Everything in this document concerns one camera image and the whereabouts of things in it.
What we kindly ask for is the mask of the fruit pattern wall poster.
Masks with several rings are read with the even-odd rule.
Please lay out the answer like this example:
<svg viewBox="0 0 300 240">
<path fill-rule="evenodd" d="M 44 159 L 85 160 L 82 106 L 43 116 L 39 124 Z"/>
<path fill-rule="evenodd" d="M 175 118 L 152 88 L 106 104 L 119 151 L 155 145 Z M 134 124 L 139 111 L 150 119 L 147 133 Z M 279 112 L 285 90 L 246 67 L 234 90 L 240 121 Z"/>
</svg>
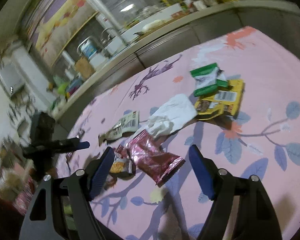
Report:
<svg viewBox="0 0 300 240">
<path fill-rule="evenodd" d="M 96 14 L 86 0 L 40 0 L 24 16 L 21 31 L 52 67 L 66 45 Z"/>
</svg>

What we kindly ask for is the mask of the chrome kitchen faucet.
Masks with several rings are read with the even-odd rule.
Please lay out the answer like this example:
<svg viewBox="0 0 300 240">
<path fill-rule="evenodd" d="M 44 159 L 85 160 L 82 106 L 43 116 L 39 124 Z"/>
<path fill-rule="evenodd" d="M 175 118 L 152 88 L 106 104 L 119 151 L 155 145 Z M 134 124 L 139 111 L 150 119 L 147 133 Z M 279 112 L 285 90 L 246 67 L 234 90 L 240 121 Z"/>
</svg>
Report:
<svg viewBox="0 0 300 240">
<path fill-rule="evenodd" d="M 100 36 L 100 43 L 102 44 L 103 48 L 111 55 L 117 54 L 121 46 L 121 42 L 119 38 L 112 34 L 113 28 L 106 28 L 102 31 Z"/>
</svg>

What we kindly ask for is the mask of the green white snack wrapper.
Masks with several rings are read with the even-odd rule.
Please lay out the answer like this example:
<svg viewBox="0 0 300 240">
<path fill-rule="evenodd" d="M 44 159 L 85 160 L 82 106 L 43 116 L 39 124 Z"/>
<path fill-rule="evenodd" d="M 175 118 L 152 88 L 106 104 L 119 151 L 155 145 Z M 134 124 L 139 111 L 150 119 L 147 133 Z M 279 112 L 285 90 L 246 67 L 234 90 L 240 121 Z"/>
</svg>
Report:
<svg viewBox="0 0 300 240">
<path fill-rule="evenodd" d="M 229 82 L 217 63 L 205 65 L 190 71 L 195 79 L 194 96 L 206 96 L 217 92 L 219 88 L 228 88 Z"/>
</svg>

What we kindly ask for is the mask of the white barcode wrapper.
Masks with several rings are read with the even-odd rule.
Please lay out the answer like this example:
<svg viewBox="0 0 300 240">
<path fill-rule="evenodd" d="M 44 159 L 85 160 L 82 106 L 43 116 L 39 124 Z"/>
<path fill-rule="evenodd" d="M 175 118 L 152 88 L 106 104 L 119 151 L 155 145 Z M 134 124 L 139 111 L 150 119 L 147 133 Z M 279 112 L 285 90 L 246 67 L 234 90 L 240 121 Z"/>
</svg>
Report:
<svg viewBox="0 0 300 240">
<path fill-rule="evenodd" d="M 109 131 L 98 135 L 98 145 L 105 141 L 115 141 L 126 133 L 134 133 L 139 129 L 139 111 L 125 114 Z"/>
</svg>

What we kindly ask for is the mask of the pink floral tablecloth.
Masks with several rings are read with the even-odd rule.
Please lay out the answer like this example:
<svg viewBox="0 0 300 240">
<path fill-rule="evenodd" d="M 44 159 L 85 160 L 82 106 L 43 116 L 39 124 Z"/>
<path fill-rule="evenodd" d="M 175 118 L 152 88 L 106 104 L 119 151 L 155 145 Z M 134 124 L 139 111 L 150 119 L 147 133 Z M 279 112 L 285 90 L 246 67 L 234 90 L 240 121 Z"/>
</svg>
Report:
<svg viewBox="0 0 300 240">
<path fill-rule="evenodd" d="M 283 239 L 300 228 L 300 60 L 262 32 L 246 27 L 173 55 L 90 100 L 70 136 L 84 130 L 90 147 L 60 157 L 57 173 L 84 168 L 105 149 L 97 137 L 123 115 L 138 111 L 141 122 L 177 94 L 192 101 L 190 71 L 217 63 L 227 78 L 245 87 L 229 129 L 194 121 L 167 139 L 164 150 L 183 158 L 191 145 L 233 176 L 258 175 L 275 208 Z M 211 201 L 186 161 L 162 187 L 139 171 L 116 180 L 93 200 L 95 217 L 123 239 L 195 239 Z"/>
</svg>

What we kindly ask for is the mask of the green plastic bowl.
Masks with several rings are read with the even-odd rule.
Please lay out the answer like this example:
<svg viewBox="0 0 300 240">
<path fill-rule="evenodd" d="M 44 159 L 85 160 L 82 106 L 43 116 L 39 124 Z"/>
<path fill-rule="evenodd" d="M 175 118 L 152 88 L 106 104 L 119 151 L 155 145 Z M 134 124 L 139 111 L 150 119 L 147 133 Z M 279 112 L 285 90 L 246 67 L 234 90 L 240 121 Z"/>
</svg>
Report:
<svg viewBox="0 0 300 240">
<path fill-rule="evenodd" d="M 68 85 L 69 85 L 68 82 L 61 83 L 57 87 L 57 94 L 59 94 L 59 95 L 65 95 L 66 94 L 66 89 L 67 89 Z"/>
</svg>

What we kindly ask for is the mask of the wooden cutting board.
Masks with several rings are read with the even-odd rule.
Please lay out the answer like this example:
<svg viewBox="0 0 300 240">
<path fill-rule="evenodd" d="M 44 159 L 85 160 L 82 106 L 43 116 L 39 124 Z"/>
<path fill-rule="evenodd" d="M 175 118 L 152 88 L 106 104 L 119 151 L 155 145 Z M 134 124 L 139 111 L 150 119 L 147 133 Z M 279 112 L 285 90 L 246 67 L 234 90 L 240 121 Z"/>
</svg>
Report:
<svg viewBox="0 0 300 240">
<path fill-rule="evenodd" d="M 83 79 L 87 80 L 95 73 L 95 69 L 90 62 L 83 56 L 74 65 L 74 69 L 79 72 Z"/>
</svg>

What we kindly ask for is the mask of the white tissue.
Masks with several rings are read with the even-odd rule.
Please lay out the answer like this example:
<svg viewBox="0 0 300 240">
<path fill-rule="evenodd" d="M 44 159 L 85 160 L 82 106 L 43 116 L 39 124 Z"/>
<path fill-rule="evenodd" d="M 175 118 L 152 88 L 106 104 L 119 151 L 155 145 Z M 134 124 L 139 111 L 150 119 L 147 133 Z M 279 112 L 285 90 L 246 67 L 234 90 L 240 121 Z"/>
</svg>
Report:
<svg viewBox="0 0 300 240">
<path fill-rule="evenodd" d="M 185 94 L 177 94 L 161 105 L 133 136 L 146 130 L 153 138 L 182 129 L 197 116 L 193 103 Z"/>
</svg>

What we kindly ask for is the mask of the orange white snack packet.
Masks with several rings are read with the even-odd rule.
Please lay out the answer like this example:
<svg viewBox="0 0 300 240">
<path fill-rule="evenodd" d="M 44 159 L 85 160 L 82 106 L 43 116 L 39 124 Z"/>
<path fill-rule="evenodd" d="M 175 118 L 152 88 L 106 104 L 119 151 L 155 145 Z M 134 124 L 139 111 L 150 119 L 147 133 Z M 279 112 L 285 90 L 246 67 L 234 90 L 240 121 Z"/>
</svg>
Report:
<svg viewBox="0 0 300 240">
<path fill-rule="evenodd" d="M 128 178 L 134 176 L 135 165 L 130 159 L 128 150 L 123 146 L 119 145 L 115 148 L 114 162 L 110 168 L 110 175 L 118 178 Z"/>
</svg>

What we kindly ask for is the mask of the dark red foil wrapper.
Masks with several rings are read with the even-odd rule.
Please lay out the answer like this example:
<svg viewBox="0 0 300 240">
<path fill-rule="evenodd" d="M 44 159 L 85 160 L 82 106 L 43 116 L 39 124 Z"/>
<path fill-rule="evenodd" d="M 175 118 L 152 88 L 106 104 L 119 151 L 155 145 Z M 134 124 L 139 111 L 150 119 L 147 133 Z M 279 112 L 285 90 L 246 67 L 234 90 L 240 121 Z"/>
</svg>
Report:
<svg viewBox="0 0 300 240">
<path fill-rule="evenodd" d="M 161 150 L 153 137 L 144 129 L 127 145 L 129 158 L 138 169 L 162 187 L 185 163 L 184 158 Z"/>
</svg>

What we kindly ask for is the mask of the blue white water jug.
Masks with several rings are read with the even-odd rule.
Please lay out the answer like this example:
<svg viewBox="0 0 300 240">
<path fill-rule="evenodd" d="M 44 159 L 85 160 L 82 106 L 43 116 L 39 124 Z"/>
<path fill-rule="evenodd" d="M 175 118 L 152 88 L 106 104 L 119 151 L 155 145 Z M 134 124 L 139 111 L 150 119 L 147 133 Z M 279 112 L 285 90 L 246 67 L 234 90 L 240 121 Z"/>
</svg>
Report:
<svg viewBox="0 0 300 240">
<path fill-rule="evenodd" d="M 93 36 L 88 36 L 83 40 L 77 47 L 77 53 L 79 56 L 84 56 L 86 59 L 90 60 L 95 54 L 101 51 L 98 46 L 97 39 Z"/>
</svg>

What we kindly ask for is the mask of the yellow snack wrapper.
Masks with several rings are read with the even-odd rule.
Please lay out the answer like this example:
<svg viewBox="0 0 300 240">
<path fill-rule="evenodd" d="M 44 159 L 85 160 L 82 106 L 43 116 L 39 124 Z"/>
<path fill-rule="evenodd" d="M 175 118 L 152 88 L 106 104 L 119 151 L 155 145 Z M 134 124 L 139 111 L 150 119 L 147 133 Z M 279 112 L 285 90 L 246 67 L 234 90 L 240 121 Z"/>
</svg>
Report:
<svg viewBox="0 0 300 240">
<path fill-rule="evenodd" d="M 228 88 L 220 88 L 210 96 L 200 96 L 194 107 L 197 111 L 196 119 L 206 121 L 218 116 L 236 116 L 242 101 L 244 81 L 242 79 L 229 80 Z"/>
</svg>

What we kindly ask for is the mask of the white water heater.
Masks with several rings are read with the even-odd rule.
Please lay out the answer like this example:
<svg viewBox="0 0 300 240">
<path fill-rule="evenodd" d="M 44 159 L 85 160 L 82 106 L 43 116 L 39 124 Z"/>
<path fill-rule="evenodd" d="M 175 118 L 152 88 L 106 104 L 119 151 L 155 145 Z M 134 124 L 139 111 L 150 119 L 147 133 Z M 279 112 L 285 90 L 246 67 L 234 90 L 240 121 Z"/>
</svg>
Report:
<svg viewBox="0 0 300 240">
<path fill-rule="evenodd" d="M 12 63 L 0 68 L 0 84 L 9 98 L 14 97 L 25 86 L 23 77 Z"/>
</svg>

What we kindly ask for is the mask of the grey kitchen counter cabinets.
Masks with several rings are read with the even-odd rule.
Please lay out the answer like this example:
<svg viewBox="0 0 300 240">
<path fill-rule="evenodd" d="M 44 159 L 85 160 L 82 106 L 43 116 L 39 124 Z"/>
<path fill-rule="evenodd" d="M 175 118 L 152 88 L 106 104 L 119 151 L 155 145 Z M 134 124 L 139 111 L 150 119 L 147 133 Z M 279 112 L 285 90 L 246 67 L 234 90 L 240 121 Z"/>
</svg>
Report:
<svg viewBox="0 0 300 240">
<path fill-rule="evenodd" d="M 55 120 L 69 132 L 98 94 L 192 46 L 239 28 L 256 28 L 300 59 L 300 9 L 283 0 L 241 0 L 215 5 L 169 23 L 128 46 L 70 97 Z"/>
</svg>

